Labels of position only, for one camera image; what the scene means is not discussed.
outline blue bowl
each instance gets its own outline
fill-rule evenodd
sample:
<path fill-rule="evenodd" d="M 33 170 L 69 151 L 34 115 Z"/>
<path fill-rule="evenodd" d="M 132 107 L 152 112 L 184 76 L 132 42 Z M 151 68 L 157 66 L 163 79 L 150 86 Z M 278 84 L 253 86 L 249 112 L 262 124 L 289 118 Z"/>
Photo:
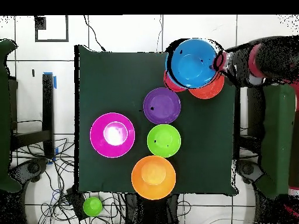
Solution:
<path fill-rule="evenodd" d="M 171 81 L 172 81 L 176 86 L 179 86 L 179 87 L 181 87 L 181 88 L 187 89 L 187 87 L 183 87 L 183 85 L 180 85 L 180 84 L 176 83 L 176 81 L 173 80 L 173 77 L 171 77 L 169 71 L 167 70 L 168 56 L 169 56 L 169 54 L 167 53 L 166 60 L 165 60 L 165 70 L 167 71 L 167 76 L 171 79 Z"/>
<path fill-rule="evenodd" d="M 207 85 L 216 71 L 211 69 L 216 51 L 208 42 L 191 38 L 179 44 L 171 58 L 171 71 L 173 82 L 185 88 L 202 88 Z"/>

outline purple bowl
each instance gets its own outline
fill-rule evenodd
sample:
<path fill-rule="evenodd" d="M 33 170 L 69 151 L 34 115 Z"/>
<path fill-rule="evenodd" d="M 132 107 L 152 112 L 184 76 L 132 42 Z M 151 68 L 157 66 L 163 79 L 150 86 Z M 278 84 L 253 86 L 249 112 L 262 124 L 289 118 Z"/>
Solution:
<path fill-rule="evenodd" d="M 154 124 L 170 124 L 180 114 L 180 98 L 167 88 L 150 91 L 144 99 L 145 116 Z"/>

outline red bowl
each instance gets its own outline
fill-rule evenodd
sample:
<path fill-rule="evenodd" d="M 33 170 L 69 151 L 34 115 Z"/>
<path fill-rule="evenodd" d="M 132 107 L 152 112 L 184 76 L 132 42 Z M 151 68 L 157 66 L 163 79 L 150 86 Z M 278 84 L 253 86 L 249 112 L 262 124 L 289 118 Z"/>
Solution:
<path fill-rule="evenodd" d="M 171 80 L 171 78 L 168 76 L 167 71 L 164 72 L 164 85 L 166 88 L 170 89 L 174 92 L 182 92 L 185 91 L 183 87 L 179 87 L 178 85 L 174 84 Z"/>

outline lime green bowl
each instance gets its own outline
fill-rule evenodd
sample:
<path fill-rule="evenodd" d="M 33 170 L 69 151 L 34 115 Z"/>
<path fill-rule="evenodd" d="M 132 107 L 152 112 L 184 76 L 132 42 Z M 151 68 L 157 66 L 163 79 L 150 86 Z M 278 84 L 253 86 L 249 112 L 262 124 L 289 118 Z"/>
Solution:
<path fill-rule="evenodd" d="M 147 146 L 154 155 L 171 157 L 180 148 L 180 133 L 169 124 L 159 124 L 148 133 Z"/>
<path fill-rule="evenodd" d="M 83 204 L 83 210 L 88 216 L 98 216 L 102 208 L 102 202 L 96 197 L 86 199 Z"/>

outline orange bowl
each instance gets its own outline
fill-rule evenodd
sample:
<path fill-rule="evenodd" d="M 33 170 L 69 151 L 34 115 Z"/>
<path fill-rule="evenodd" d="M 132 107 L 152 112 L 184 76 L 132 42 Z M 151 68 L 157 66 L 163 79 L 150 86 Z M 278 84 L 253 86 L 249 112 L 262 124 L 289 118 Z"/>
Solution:
<path fill-rule="evenodd" d="M 218 95 L 224 85 L 224 75 L 218 73 L 215 79 L 205 87 L 189 89 L 189 92 L 199 99 L 210 99 Z"/>
<path fill-rule="evenodd" d="M 175 169 L 160 156 L 147 156 L 139 160 L 131 175 L 135 191 L 148 200 L 165 198 L 175 186 Z"/>

